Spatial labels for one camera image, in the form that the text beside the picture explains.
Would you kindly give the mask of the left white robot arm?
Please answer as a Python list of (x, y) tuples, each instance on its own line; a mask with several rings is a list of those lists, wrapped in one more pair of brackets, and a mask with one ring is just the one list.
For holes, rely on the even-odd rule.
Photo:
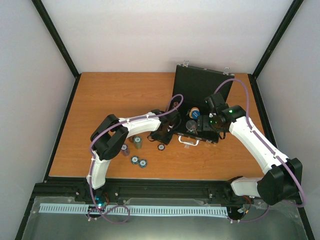
[(168, 112), (155, 109), (130, 118), (108, 115), (90, 137), (91, 165), (86, 177), (89, 184), (86, 195), (95, 202), (103, 198), (102, 186), (106, 182), (110, 162), (120, 153), (128, 138), (144, 132), (168, 135), (180, 120), (180, 114), (176, 109)]

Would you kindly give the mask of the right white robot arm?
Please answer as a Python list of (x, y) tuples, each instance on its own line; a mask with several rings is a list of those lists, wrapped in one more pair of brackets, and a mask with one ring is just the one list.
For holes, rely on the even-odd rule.
[(236, 137), (260, 166), (263, 177), (236, 177), (230, 182), (235, 196), (261, 198), (275, 205), (296, 194), (302, 194), (302, 163), (279, 151), (254, 125), (246, 109), (229, 106), (217, 92), (205, 98), (208, 116), (198, 117), (199, 128)]

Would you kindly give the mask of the clear round dealer button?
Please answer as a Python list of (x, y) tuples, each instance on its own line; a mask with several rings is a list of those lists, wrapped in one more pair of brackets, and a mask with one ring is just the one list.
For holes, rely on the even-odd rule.
[(197, 122), (194, 120), (188, 120), (185, 124), (186, 129), (197, 128)]

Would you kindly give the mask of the brown short stack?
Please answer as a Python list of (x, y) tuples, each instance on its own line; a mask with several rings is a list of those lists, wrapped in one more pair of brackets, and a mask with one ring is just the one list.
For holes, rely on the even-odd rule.
[(176, 101), (176, 102), (174, 102), (174, 103), (172, 104), (172, 107), (173, 107), (173, 108), (176, 108), (178, 105), (179, 105), (179, 103)]

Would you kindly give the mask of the blue round blind button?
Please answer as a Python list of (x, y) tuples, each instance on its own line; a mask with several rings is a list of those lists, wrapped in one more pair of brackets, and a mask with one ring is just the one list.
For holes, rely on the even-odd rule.
[(200, 116), (200, 112), (195, 110), (195, 111), (192, 111), (191, 114), (190, 114), (190, 117), (192, 119), (197, 119), (198, 117)]

